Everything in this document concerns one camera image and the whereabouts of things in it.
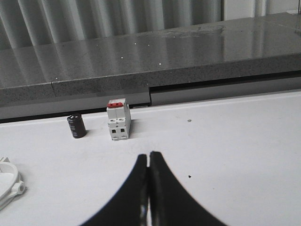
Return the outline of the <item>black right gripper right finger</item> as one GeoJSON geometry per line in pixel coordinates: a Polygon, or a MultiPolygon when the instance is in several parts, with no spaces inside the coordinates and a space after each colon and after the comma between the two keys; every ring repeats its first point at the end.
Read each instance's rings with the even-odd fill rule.
{"type": "Polygon", "coordinates": [[[223,226],[181,185],[160,152],[150,153],[150,214],[153,226],[223,226]]]}

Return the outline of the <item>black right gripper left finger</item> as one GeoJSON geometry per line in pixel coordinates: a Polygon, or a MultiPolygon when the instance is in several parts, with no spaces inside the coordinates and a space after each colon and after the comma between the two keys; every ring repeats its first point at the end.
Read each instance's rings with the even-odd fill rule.
{"type": "Polygon", "coordinates": [[[146,226],[148,212],[147,156],[137,157],[132,171],[114,196],[84,226],[146,226]]]}

